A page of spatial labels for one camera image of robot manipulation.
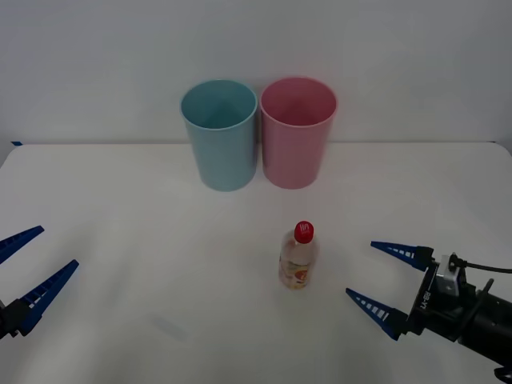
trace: pink cup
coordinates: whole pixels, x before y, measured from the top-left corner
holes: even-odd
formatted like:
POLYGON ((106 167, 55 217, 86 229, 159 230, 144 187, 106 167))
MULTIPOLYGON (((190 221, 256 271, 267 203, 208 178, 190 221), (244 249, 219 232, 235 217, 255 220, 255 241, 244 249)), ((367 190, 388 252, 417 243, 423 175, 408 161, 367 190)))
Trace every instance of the pink cup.
POLYGON ((276 186, 303 188, 318 175, 338 101, 313 78, 283 78, 262 93, 265 176, 276 186))

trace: bottle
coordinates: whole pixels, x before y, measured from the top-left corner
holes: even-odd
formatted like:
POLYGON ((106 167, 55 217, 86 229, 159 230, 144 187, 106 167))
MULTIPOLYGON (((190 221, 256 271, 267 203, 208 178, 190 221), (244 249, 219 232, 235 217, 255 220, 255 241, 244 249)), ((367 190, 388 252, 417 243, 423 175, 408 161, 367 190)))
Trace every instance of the bottle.
POLYGON ((279 279, 291 290, 307 286, 318 246, 310 222, 300 222, 282 240, 279 279))

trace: blue cup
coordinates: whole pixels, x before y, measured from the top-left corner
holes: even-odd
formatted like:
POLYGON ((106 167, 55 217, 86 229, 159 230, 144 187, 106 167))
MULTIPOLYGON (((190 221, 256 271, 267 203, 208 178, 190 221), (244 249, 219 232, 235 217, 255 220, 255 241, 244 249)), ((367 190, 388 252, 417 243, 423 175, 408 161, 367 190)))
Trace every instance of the blue cup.
POLYGON ((201 180, 214 190, 237 190, 256 172, 256 94, 231 80, 189 90, 181 112, 201 180))

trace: bottle label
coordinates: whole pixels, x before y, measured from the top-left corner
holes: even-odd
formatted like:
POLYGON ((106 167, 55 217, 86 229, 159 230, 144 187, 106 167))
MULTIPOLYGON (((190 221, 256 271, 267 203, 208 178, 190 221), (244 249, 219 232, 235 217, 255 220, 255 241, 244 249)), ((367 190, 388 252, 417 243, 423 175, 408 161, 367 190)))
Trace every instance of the bottle label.
POLYGON ((289 288, 292 290, 300 290, 305 287, 309 281, 308 270, 310 264, 300 266, 294 262, 283 261, 279 258, 279 273, 283 277, 289 288))

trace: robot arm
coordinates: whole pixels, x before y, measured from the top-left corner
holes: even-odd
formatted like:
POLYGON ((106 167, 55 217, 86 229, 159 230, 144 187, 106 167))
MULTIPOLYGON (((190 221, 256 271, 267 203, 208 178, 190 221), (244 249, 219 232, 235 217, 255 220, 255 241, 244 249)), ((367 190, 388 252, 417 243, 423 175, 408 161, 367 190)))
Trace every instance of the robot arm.
MULTIPOLYGON (((41 226, 36 226, 2 240, 0 242, 0 264, 43 231, 41 226)), ((18 333, 27 336, 77 268, 78 262, 73 260, 31 292, 14 300, 8 306, 4 306, 0 302, 0 339, 7 334, 12 337, 18 333)))
POLYGON ((451 342, 474 350, 499 364, 494 374, 502 382, 512 383, 512 303, 489 294, 494 280, 482 290, 466 281, 466 268, 501 270, 470 264, 457 257, 432 257, 434 250, 424 246, 372 242, 382 250, 424 271, 425 277, 409 315, 346 289, 347 294, 393 339, 425 328, 451 342))

